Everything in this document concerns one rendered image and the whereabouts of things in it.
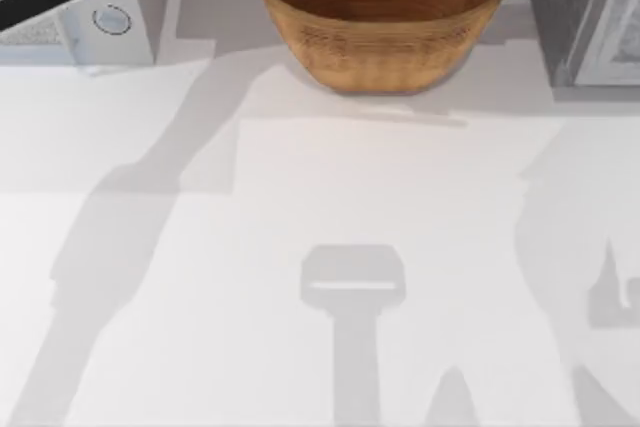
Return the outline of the brown woven basket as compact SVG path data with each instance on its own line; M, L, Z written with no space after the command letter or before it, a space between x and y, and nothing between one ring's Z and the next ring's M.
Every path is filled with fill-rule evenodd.
M418 92L452 73L502 0L263 0L319 84L345 93Z

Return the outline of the grey cabinet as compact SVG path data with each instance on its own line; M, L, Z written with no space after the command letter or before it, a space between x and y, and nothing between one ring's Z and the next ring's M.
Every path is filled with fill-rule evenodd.
M530 0L550 84L640 87L640 0Z

